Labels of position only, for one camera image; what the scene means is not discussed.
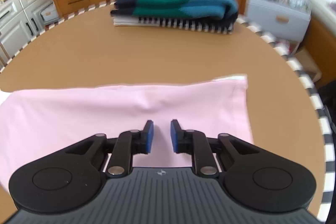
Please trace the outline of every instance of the round table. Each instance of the round table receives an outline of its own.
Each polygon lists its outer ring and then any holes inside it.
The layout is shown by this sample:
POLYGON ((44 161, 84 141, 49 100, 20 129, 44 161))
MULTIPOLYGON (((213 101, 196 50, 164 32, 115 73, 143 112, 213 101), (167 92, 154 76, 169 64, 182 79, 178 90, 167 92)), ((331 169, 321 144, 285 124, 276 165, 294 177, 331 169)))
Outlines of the round table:
POLYGON ((51 26, 2 71, 1 90, 187 84, 247 74, 254 143, 313 173, 317 189, 309 210, 318 215, 325 187, 325 148, 319 115, 310 100, 314 89, 305 90, 293 71, 295 62, 286 62, 274 43, 268 43, 269 36, 242 19, 232 35, 114 27, 110 10, 108 4, 51 26))

